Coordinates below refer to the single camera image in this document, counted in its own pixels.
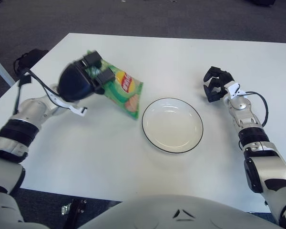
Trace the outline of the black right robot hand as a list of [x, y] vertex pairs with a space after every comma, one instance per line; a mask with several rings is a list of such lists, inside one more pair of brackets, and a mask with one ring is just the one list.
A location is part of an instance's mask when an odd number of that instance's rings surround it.
[[203, 81], [204, 83], [210, 81], [208, 86], [204, 85], [204, 92], [208, 102], [212, 103], [219, 101], [227, 94], [225, 85], [234, 81], [234, 79], [229, 72], [211, 66], [205, 74]]

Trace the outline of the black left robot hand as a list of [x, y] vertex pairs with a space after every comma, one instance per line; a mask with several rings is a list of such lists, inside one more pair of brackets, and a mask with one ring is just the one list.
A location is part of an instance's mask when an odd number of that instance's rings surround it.
[[68, 64], [59, 78], [59, 96], [67, 102], [76, 102], [94, 93], [104, 94], [104, 86], [115, 80], [115, 74], [110, 68], [101, 67], [102, 57], [97, 51]]

